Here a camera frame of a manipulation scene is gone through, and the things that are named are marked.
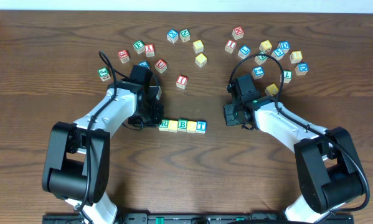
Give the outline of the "green R block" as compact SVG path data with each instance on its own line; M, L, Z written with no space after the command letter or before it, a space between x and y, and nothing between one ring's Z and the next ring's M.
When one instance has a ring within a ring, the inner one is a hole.
M158 128L160 131L168 131L168 126L169 126L169 120L163 119L161 123L159 124Z

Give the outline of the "yellow O block front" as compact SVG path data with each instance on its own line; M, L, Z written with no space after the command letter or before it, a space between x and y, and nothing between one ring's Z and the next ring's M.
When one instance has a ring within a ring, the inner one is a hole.
M168 121L168 131L176 133L177 132L177 127L178 127L178 121L176 120L169 120Z

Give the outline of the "yellow o block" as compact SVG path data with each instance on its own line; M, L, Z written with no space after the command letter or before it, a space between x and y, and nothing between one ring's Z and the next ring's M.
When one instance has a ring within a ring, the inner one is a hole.
M176 120L169 120L168 121L168 131L176 133L177 132L177 127L178 127L178 121Z
M187 132L188 133L196 133L197 129L197 122L196 121L188 121L187 122Z

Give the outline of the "green B block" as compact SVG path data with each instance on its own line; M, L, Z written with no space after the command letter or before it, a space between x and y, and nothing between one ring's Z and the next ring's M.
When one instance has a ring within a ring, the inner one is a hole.
M188 123L188 120L179 119L177 121L177 130L181 131L181 132L186 132L187 131L187 123Z

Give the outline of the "blue T block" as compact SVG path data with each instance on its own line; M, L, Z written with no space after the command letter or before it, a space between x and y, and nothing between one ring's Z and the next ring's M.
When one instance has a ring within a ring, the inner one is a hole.
M198 121L196 126L196 133L205 134L207 129L207 122L206 121Z

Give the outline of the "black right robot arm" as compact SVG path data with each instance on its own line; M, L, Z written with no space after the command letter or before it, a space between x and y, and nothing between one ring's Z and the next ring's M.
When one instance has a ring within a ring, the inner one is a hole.
M295 155L301 196L285 210L286 219L319 223L331 212L364 195L369 183L349 132L327 129L300 118L273 96L262 96L250 75L227 86L232 102L224 106L227 126L241 125L273 136Z

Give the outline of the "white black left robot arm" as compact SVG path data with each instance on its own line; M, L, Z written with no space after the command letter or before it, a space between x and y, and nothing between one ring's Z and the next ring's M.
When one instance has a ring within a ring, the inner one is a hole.
M85 223L114 223L117 206L106 193L110 141L130 119L133 126L156 127L163 118L161 87L120 80L89 113L56 123L50 132L42 188L71 204Z

